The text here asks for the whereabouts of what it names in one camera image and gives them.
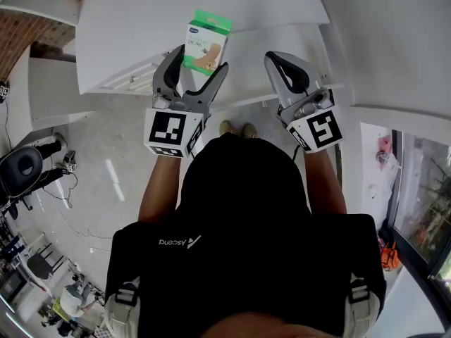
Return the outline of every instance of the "orange object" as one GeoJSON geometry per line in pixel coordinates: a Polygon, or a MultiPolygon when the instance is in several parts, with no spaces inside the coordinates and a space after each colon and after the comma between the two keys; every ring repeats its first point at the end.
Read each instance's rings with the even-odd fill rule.
{"type": "Polygon", "coordinates": [[[397,257],[396,242],[393,242],[390,248],[387,243],[382,250],[381,262],[384,270],[390,271],[396,269],[400,264],[400,259],[397,257]]]}

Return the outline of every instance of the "backpack strap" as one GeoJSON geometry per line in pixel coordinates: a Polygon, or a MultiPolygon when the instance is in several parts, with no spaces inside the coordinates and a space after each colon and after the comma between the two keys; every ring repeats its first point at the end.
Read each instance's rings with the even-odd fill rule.
{"type": "Polygon", "coordinates": [[[137,338],[141,311],[139,286],[139,277],[124,282],[106,302],[104,323],[115,338],[137,338]]]}
{"type": "Polygon", "coordinates": [[[365,337],[379,313],[379,298],[369,290],[364,278],[351,274],[350,293],[345,302],[344,338],[365,337]]]}

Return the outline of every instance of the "shelf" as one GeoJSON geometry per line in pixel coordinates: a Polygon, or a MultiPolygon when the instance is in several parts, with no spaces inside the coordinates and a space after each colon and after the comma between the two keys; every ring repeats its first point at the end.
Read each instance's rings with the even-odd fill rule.
{"type": "Polygon", "coordinates": [[[235,34],[329,23],[321,0],[85,0],[75,40],[80,93],[183,44],[196,8],[230,18],[235,34]]]}
{"type": "MultiPolygon", "coordinates": [[[[332,83],[330,63],[317,24],[235,32],[230,35],[223,56],[229,71],[211,109],[217,111],[277,98],[264,66],[267,51],[283,51],[302,58],[318,69],[324,84],[332,83]]],[[[184,68],[182,74],[187,76],[184,90],[199,90],[208,79],[197,71],[184,68]]]]}
{"type": "Polygon", "coordinates": [[[80,2],[78,0],[0,0],[0,8],[22,11],[76,26],[80,2]]]}

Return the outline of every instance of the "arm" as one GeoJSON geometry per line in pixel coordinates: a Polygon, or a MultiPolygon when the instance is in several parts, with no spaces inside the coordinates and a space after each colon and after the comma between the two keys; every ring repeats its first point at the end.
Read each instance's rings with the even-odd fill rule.
{"type": "Polygon", "coordinates": [[[88,310],[91,309],[92,306],[95,305],[95,303],[97,303],[97,301],[93,301],[92,303],[89,303],[87,306],[81,308],[81,311],[82,311],[83,313],[88,312],[88,310]]]}
{"type": "Polygon", "coordinates": [[[311,213],[319,216],[346,214],[345,198],[327,151],[304,157],[311,213]]]}
{"type": "Polygon", "coordinates": [[[138,221],[158,223],[175,210],[178,197],[179,158],[159,156],[142,197],[138,221]]]}

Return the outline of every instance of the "concrete floor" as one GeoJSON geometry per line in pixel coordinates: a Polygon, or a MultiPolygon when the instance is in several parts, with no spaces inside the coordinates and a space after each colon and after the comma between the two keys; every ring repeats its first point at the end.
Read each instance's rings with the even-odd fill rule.
{"type": "MultiPolygon", "coordinates": [[[[14,225],[27,240],[44,232],[62,254],[79,264],[89,280],[104,289],[111,238],[136,221],[156,156],[142,143],[148,97],[103,94],[100,99],[97,117],[56,128],[76,151],[78,185],[70,195],[73,207],[40,189],[31,197],[35,209],[29,212],[23,204],[18,205],[19,218],[14,225]]],[[[207,143],[217,137],[218,126],[225,119],[239,129],[253,123],[261,138],[292,156],[296,142],[275,117],[277,106],[278,101],[273,100],[267,107],[252,104],[217,112],[210,117],[202,139],[207,143]]],[[[335,161],[333,148],[329,150],[335,161]]],[[[64,153],[54,154],[53,162],[61,161],[64,153]]],[[[44,169],[50,164],[47,159],[44,169]]],[[[189,160],[183,161],[180,181],[189,164],[189,160]]],[[[296,164],[305,177],[301,151],[296,164]]],[[[47,190],[55,196],[67,196],[74,184],[73,176],[64,176],[47,190]]]]}

